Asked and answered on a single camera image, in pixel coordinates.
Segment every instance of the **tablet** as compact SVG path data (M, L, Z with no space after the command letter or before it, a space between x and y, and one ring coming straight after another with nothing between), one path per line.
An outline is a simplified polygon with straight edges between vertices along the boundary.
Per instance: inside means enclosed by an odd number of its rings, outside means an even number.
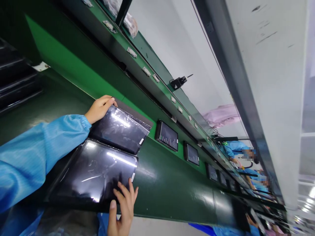
M178 151L178 133L161 120L157 122L155 139L169 149Z
M225 175L220 171L220 183L227 187Z
M129 189L138 165L137 157L87 139L73 154L70 165L54 187L50 202L77 205L110 203L118 181Z
M106 115L93 125L89 137L136 155L151 127L111 105Z
M198 150L184 141L184 157L187 161L199 166Z
M206 170L209 179L218 181L217 170L212 165L206 163Z

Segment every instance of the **pink cloth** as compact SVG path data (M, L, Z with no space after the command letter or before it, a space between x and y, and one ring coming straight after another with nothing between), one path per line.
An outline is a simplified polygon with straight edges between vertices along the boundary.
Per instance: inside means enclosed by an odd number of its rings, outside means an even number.
M241 120L234 104L218 106L202 116L212 128L220 128Z

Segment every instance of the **display screen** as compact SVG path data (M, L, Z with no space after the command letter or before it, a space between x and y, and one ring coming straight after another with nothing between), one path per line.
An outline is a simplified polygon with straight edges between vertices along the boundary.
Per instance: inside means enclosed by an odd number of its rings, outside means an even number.
M235 181L230 179L229 182L230 182L231 190L236 192L236 183L235 183Z
M217 170L212 165L208 164L207 166L210 179L218 181Z
M137 154L150 127L123 110L111 106L90 133L92 138L131 154Z
M194 147L192 147L191 145L189 145L188 143L185 144L186 145L186 159L196 165L199 165L199 157L198 157L198 151L197 149L195 149Z
M115 199L118 181L129 189L128 179L133 180L137 164L136 157L87 139L56 187L56 196L108 202Z
M160 123L158 136L158 139L162 143L168 145L176 151L178 150L178 134L164 122Z
M220 172L220 179L221 179L221 184L223 184L224 186L227 186L225 175L222 172Z

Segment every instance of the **metal clip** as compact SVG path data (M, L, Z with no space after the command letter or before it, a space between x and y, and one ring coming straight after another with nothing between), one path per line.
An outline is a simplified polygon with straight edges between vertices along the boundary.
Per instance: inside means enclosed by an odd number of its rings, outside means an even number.
M106 25L110 32L112 32L113 34L117 33L117 31L114 29L113 25L109 23L109 21L103 21L103 23Z
M82 0L82 2L87 5L89 8L93 7L92 3L89 0Z
M176 103L175 98L173 98L172 96L171 96L171 101L172 101L173 103Z
M158 83L158 82L160 82L160 80L158 79L158 77L154 74L154 75L152 75L152 77L155 79L155 81Z
M177 118L175 116L172 116L172 121L174 121L176 123L177 122Z
M127 52L129 52L134 58L137 58L137 54L130 47L128 47Z
M151 73L149 72L149 70L146 67L143 67L142 70L146 73L147 76L151 75Z

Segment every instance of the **plastic wrap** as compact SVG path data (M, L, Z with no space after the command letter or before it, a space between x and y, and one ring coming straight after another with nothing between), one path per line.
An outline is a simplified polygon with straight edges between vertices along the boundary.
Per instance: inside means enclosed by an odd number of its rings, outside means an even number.
M110 11L110 13L117 18L122 0L103 0L105 7ZM124 19L124 26L127 28L131 37L134 38L138 33L138 24L136 20L127 12L127 15Z
M118 181L129 188L135 176L135 156L87 139L56 186L53 199L77 204L109 203Z
M106 115L93 125L90 137L136 155L150 129L147 124L112 105Z

